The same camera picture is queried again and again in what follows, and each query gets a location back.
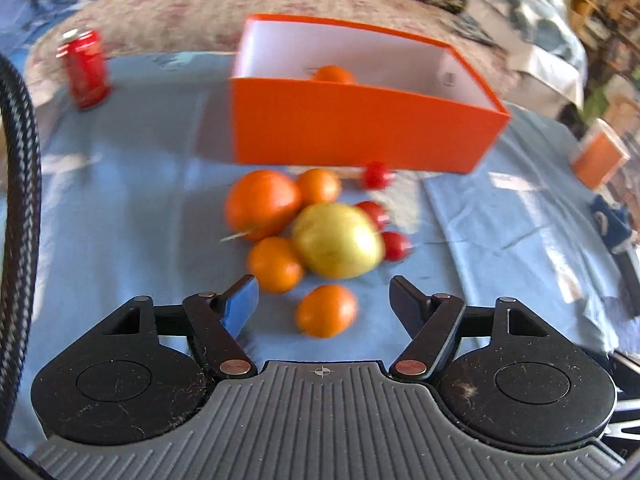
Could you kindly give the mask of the small orange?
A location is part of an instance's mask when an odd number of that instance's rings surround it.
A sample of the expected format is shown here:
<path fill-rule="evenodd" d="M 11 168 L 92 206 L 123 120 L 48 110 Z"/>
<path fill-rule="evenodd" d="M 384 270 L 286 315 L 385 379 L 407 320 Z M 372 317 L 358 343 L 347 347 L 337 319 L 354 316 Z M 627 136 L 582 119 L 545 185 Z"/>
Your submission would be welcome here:
<path fill-rule="evenodd" d="M 284 237 L 267 237 L 248 253 L 247 270 L 262 292 L 281 295 L 295 288 L 305 277 L 305 268 L 292 242 Z"/>
<path fill-rule="evenodd" d="M 334 203 L 342 194 L 341 178 L 329 169 L 311 168 L 296 178 L 304 206 Z"/>
<path fill-rule="evenodd" d="M 356 321 L 358 299 L 345 286 L 321 285 L 306 295 L 295 311 L 297 328 L 314 338 L 332 338 Z"/>

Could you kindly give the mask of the red cherry tomato lower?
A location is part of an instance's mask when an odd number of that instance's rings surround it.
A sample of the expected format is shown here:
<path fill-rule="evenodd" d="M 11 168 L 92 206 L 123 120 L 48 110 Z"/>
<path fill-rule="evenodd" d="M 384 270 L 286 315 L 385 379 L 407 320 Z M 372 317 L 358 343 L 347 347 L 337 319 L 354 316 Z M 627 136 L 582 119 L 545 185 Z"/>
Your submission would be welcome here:
<path fill-rule="evenodd" d="M 408 257 L 412 251 L 412 244 L 405 234 L 393 231 L 382 233 L 385 256 L 388 262 L 399 262 Z"/>

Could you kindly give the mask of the red cherry tomato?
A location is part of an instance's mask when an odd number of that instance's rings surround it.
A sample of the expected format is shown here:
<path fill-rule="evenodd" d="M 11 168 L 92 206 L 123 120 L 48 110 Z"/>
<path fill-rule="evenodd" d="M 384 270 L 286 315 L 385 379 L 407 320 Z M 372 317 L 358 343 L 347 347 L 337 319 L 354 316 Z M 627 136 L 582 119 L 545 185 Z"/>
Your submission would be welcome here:
<path fill-rule="evenodd" d="M 364 200 L 356 203 L 356 207 L 368 215 L 378 231 L 383 231 L 390 224 L 390 214 L 380 203 L 373 200 Z"/>
<path fill-rule="evenodd" d="M 382 162 L 370 162 L 362 170 L 360 181 L 362 187 L 369 191 L 388 188 L 395 179 L 395 173 Z"/>
<path fill-rule="evenodd" d="M 412 251 L 412 244 L 405 234 L 393 231 L 382 233 L 385 256 L 388 262 L 399 262 L 408 257 Z"/>

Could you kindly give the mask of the red cherry tomato middle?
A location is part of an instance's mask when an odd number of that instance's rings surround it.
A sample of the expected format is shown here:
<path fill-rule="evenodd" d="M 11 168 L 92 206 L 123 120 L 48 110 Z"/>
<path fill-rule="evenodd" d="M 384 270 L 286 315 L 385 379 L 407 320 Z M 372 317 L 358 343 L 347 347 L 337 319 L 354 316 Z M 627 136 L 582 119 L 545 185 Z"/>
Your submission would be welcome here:
<path fill-rule="evenodd" d="M 356 207 L 368 215 L 378 231 L 383 231 L 390 224 L 390 214 L 380 203 L 373 200 L 364 200 L 356 203 Z"/>

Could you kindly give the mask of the yellow pear in pile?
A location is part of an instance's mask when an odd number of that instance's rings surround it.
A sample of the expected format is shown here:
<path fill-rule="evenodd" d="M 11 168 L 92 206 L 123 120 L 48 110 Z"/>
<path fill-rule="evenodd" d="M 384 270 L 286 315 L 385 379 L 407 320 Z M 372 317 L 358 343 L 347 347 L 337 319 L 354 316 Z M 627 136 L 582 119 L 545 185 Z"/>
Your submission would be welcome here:
<path fill-rule="evenodd" d="M 306 207 L 292 223 L 291 240 L 306 268 L 331 280 L 358 278 L 385 254 L 382 235 L 368 215 L 344 203 Z"/>

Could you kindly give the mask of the large orange near box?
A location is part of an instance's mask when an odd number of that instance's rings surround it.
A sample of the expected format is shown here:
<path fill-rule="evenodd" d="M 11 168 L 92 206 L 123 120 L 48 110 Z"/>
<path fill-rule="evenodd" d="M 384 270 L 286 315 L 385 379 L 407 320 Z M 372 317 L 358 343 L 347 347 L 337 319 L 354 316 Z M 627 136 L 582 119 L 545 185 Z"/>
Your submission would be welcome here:
<path fill-rule="evenodd" d="M 236 180 L 224 202 L 224 220 L 234 234 L 257 242 L 277 236 L 302 206 L 294 181 L 274 170 L 255 170 Z"/>

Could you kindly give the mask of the red cherry tomato top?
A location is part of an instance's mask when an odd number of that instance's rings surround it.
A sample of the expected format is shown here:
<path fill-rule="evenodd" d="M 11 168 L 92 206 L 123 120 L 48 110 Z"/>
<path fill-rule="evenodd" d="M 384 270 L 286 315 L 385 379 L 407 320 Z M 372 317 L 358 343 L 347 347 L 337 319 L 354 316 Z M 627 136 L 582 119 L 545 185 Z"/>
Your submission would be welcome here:
<path fill-rule="evenodd" d="M 388 188 L 395 179 L 395 173 L 382 162 L 370 162 L 362 170 L 360 181 L 362 187 L 369 191 Z"/>

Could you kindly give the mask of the small orange behind pear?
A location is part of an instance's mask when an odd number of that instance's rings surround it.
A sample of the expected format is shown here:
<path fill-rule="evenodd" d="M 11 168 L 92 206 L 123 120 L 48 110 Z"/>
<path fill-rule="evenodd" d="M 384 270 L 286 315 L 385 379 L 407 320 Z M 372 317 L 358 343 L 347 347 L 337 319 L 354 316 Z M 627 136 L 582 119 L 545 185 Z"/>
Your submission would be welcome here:
<path fill-rule="evenodd" d="M 342 194 L 341 178 L 329 169 L 311 168 L 296 178 L 304 206 L 334 203 Z"/>

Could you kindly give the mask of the blue white cloth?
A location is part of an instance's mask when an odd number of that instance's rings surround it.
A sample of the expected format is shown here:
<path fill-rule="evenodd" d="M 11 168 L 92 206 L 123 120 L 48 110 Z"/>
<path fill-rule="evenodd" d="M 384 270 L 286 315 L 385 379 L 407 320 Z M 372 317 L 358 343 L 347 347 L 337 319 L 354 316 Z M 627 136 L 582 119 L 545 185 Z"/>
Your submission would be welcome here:
<path fill-rule="evenodd" d="M 638 232 L 631 225 L 631 214 L 626 205 L 610 203 L 598 194 L 590 211 L 601 240 L 611 254 L 621 254 L 637 244 Z"/>

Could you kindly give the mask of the orange plastic cup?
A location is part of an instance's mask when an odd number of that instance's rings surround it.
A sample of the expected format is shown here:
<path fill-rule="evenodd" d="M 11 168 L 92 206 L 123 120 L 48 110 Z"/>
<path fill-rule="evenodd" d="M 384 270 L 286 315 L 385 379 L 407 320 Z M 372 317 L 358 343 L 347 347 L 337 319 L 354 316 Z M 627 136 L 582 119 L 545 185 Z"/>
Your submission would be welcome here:
<path fill-rule="evenodd" d="M 629 160 L 629 152 L 617 132 L 598 118 L 570 155 L 575 177 L 590 190 L 608 182 Z"/>

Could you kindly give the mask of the orange cardboard box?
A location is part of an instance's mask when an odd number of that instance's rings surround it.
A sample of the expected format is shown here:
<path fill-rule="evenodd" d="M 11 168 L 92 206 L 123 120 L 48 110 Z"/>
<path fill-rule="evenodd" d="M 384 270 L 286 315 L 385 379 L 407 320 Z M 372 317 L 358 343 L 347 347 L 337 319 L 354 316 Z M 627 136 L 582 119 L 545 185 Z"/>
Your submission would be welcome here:
<path fill-rule="evenodd" d="M 337 65 L 356 84 L 317 82 Z M 249 18 L 230 77 L 233 155 L 247 165 L 468 174 L 510 119 L 446 42 L 330 18 Z"/>

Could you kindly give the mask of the large orange right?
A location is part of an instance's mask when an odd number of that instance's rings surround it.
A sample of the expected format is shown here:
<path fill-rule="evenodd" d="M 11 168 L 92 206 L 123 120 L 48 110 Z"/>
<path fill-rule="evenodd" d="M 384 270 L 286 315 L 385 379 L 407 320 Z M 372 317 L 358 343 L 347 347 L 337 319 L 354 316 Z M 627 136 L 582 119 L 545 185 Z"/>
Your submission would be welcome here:
<path fill-rule="evenodd" d="M 326 65 L 318 68 L 312 75 L 317 82 L 335 82 L 336 84 L 356 84 L 356 78 L 348 70 L 337 65 Z"/>

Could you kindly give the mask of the red soda can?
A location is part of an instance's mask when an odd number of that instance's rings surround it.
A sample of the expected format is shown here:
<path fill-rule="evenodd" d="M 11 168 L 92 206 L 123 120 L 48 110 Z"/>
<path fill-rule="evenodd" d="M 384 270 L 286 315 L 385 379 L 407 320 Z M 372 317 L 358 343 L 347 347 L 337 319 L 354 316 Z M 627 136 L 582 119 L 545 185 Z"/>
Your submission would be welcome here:
<path fill-rule="evenodd" d="M 68 79 L 68 90 L 80 110 L 101 104 L 111 93 L 101 35 L 94 29 L 64 32 L 56 51 Z"/>

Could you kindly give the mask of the grey spotted pillow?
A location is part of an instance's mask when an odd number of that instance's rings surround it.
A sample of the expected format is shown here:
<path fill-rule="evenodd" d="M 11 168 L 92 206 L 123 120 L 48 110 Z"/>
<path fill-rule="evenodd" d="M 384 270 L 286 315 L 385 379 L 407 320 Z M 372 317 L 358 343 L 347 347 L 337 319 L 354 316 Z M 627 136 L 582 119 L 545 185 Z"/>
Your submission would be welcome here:
<path fill-rule="evenodd" d="M 582 107 L 587 53 L 564 0 L 468 0 L 466 12 L 506 51 L 511 70 Z"/>

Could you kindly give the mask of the blue checked blanket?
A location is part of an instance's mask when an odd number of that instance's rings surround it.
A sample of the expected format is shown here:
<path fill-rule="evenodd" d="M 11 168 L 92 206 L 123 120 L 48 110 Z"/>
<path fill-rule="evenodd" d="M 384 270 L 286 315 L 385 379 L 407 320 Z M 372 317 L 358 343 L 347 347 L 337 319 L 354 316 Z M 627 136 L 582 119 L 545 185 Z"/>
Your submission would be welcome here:
<path fill-rule="evenodd" d="M 1 0 L 1 53 L 22 70 L 35 41 L 78 6 L 79 0 Z"/>

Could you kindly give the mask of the wooden bookshelf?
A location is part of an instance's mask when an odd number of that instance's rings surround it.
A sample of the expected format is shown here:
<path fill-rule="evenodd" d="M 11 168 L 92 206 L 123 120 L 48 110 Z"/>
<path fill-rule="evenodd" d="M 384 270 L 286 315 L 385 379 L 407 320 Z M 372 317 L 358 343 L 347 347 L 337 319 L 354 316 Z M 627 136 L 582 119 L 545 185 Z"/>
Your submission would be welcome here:
<path fill-rule="evenodd" d="M 619 73 L 639 83 L 639 0 L 565 0 L 570 27 L 598 77 Z"/>

